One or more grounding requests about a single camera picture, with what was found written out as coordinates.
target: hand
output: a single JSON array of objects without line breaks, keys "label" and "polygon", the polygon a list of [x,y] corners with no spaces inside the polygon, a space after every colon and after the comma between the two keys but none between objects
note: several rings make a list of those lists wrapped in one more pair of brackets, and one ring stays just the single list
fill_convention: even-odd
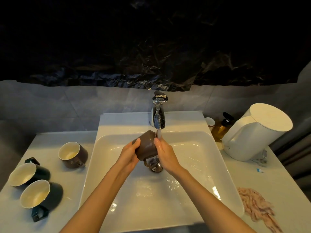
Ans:
[{"label": "hand", "polygon": [[116,162],[122,171],[126,172],[128,175],[134,170],[139,159],[135,154],[135,149],[140,146],[140,139],[138,138],[134,144],[132,142],[128,143],[123,147],[121,154]]},{"label": "hand", "polygon": [[162,137],[160,139],[155,138],[154,143],[158,151],[158,157],[162,167],[172,176],[180,170],[179,164],[173,147],[169,145]]}]

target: kettle handle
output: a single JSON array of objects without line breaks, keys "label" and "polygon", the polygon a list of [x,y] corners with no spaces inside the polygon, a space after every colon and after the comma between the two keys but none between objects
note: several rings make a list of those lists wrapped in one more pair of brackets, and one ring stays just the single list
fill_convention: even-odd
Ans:
[{"label": "kettle handle", "polygon": [[256,123],[256,120],[252,116],[240,118],[235,124],[229,129],[229,131],[221,139],[224,145],[228,145],[234,136],[242,129],[245,125]]}]

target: dark green mug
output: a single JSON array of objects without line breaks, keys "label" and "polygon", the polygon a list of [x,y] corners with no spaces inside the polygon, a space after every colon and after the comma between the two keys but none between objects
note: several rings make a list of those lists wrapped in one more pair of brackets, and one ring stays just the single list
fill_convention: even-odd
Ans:
[{"label": "dark green mug", "polygon": [[11,186],[25,189],[37,180],[50,180],[50,177],[50,171],[40,166],[40,163],[32,157],[26,159],[24,164],[10,174],[8,182]]},{"label": "dark green mug", "polygon": [[37,222],[49,215],[57,207],[63,197],[60,184],[47,180],[37,180],[30,184],[21,194],[20,203],[23,208],[32,208],[31,217]]}]

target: countertop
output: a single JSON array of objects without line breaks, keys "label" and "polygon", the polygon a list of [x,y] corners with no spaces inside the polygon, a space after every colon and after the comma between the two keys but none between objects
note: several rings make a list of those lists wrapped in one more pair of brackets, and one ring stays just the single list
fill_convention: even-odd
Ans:
[{"label": "countertop", "polygon": [[[43,167],[51,171],[51,181],[60,183],[64,188],[64,196],[60,205],[49,217],[34,223],[31,211],[23,209],[19,204],[21,191],[7,183],[0,192],[0,226],[1,232],[59,232],[77,211],[88,162],[93,150],[96,131],[43,133],[35,137],[20,163],[35,157]],[[79,142],[89,153],[89,159],[83,169],[67,169],[58,159],[58,149],[69,141]],[[295,181],[282,166],[269,147],[267,150],[268,166],[260,167],[252,161],[240,162],[229,157],[218,148],[226,163],[227,169],[236,187],[247,187],[257,190],[267,201],[274,205],[276,220],[286,232],[311,232],[311,203],[297,186]],[[262,221],[253,222],[244,214],[242,219],[258,233],[271,232]],[[159,229],[151,232],[206,232],[204,224],[187,227]]]}]

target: chrome faucet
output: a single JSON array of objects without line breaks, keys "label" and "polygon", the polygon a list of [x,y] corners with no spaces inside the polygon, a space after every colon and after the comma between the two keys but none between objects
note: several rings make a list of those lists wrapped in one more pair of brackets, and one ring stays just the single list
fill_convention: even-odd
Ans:
[{"label": "chrome faucet", "polygon": [[154,106],[151,107],[151,116],[149,123],[156,129],[165,128],[165,117],[162,104],[168,101],[167,95],[163,92],[154,92],[155,96],[152,98]]}]

